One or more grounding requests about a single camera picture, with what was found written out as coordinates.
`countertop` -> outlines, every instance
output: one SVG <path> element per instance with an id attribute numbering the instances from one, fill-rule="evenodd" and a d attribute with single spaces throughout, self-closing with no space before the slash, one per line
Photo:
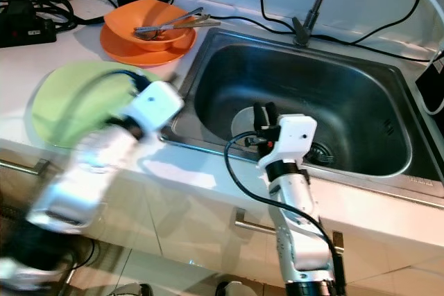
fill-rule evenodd
<path id="1" fill-rule="evenodd" d="M 91 0 L 76 0 L 74 8 L 82 11 L 78 15 L 84 14 L 84 17 L 109 10 L 107 5 L 101 2 L 96 5 Z M 289 36 L 274 35 L 239 22 L 224 22 L 221 28 L 270 40 L 291 42 Z M 30 122 L 33 97 L 46 76 L 58 67 L 79 60 L 111 61 L 100 46 L 100 30 L 101 26 L 79 26 L 74 31 L 59 34 L 56 43 L 0 49 L 0 149 L 6 148 L 19 153 L 27 150 L 37 152 L 48 150 L 45 143 L 36 135 Z M 194 47 L 183 58 L 148 70 L 165 80 L 170 79 L 174 73 L 176 79 L 173 84 L 179 87 L 206 32 L 207 28 L 198 31 Z M 423 64 L 316 40 L 311 42 L 310 47 L 396 66 L 403 72 L 413 95 L 415 97 L 418 95 L 414 80 L 422 73 Z M 425 116 L 442 153 L 444 152 L 442 136 L 434 122 Z M 236 160 L 232 161 L 232 165 L 246 186 L 260 195 L 268 195 L 265 176 L 254 164 Z M 245 209 L 266 210 L 264 205 L 253 202 L 235 186 L 221 156 L 172 146 L 160 141 L 154 135 L 137 149 L 129 165 L 122 172 L 122 177 L 145 182 L 147 186 L 150 182 L 164 184 L 187 193 L 198 193 L 239 205 Z M 341 231 L 362 228 L 378 234 L 444 246 L 444 230 L 436 228 L 436 223 L 444 219 L 442 209 L 320 179 L 312 179 L 311 189 L 319 203 L 321 218 L 331 228 Z"/>

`drain strainer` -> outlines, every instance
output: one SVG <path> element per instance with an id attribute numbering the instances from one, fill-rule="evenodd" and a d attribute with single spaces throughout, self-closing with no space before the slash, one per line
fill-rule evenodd
<path id="1" fill-rule="evenodd" d="M 324 144 L 313 142 L 310 151 L 305 155 L 307 162 L 317 166 L 328 166 L 336 161 L 333 152 Z"/>

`stainless steel sink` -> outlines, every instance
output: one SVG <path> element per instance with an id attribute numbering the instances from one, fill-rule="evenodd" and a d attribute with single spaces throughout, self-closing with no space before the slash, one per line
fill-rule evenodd
<path id="1" fill-rule="evenodd" d="M 164 140 L 220 154 L 240 111 L 274 102 L 317 120 L 311 176 L 444 207 L 444 163 L 395 67 L 215 28 L 180 93 L 185 108 Z M 257 161 L 255 150 L 234 148 Z"/>

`metal handle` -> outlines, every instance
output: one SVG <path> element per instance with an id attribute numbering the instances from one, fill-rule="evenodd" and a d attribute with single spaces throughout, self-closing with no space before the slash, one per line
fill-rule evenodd
<path id="1" fill-rule="evenodd" d="M 234 225 L 239 228 L 253 230 L 254 232 L 262 232 L 264 234 L 276 235 L 274 228 L 258 225 L 257 223 L 245 221 L 245 209 L 236 208 L 236 218 Z"/>
<path id="2" fill-rule="evenodd" d="M 49 161 L 45 159 L 39 159 L 37 163 L 33 166 L 22 166 L 21 164 L 17 164 L 14 162 L 8 162 L 4 159 L 0 159 L 0 167 L 12 169 L 15 171 L 19 171 L 21 173 L 27 173 L 29 175 L 39 176 L 49 165 Z"/>
<path id="3" fill-rule="evenodd" d="M 234 225 L 236 227 L 252 230 L 254 232 L 261 232 L 263 234 L 276 235 L 276 230 L 274 228 L 245 221 L 245 212 L 245 209 L 236 208 L 236 218 L 234 220 Z M 333 231 L 333 244 L 338 254 L 343 255 L 344 240 L 342 232 Z"/>

